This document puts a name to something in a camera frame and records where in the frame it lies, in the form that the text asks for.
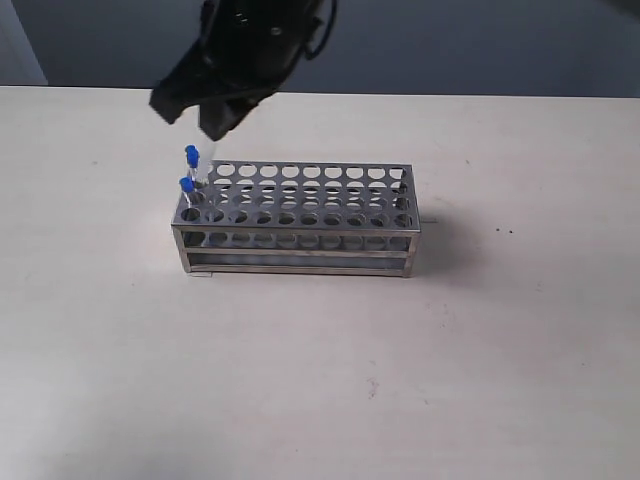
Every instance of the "rack bottom bar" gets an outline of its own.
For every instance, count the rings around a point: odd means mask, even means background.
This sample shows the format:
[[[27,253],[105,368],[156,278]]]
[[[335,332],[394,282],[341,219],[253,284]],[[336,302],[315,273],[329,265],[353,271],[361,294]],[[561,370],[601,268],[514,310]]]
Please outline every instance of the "rack bottom bar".
[[[384,270],[376,268],[265,267],[250,265],[193,265],[190,273],[196,272],[297,273],[301,275],[367,275],[378,277],[406,276],[403,270]]]

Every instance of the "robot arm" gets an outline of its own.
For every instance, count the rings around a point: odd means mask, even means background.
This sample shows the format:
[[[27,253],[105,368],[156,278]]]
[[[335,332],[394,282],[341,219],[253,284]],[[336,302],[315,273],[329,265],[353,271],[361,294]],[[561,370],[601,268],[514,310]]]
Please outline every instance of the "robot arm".
[[[325,0],[206,0],[200,36],[151,94],[151,107],[170,124],[191,106],[200,107],[200,128],[217,141],[258,104],[273,95],[299,60],[316,58],[331,35],[338,0],[324,36]]]

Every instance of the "test tube rack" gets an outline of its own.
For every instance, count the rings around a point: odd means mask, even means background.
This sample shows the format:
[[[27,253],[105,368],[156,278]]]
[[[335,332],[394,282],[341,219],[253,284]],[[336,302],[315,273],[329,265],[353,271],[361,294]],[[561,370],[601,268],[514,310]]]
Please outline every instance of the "test tube rack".
[[[172,229],[187,273],[411,274],[410,165],[214,161]]]

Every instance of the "blue test tube cap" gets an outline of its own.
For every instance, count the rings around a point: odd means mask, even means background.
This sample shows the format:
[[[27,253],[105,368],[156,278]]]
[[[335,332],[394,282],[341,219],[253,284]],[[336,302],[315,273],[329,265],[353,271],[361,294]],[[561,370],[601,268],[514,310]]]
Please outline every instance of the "blue test tube cap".
[[[180,188],[184,193],[191,193],[196,189],[196,186],[193,184],[193,180],[189,177],[184,177],[180,179]]]
[[[187,145],[184,149],[187,153],[187,163],[191,168],[198,168],[198,160],[200,159],[200,152],[194,145]]]

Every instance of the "small vial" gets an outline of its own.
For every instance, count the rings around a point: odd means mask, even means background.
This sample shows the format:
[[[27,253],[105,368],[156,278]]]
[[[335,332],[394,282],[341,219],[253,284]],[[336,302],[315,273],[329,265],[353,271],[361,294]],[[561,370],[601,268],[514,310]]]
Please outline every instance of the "small vial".
[[[194,145],[187,145],[184,149],[187,154],[187,164],[189,165],[189,176],[195,184],[198,178],[198,163],[200,161],[200,152]]]
[[[196,192],[195,183],[189,177],[184,177],[180,179],[180,188],[182,189],[182,193],[184,198],[187,200],[187,204],[189,207],[198,203],[198,193]]]

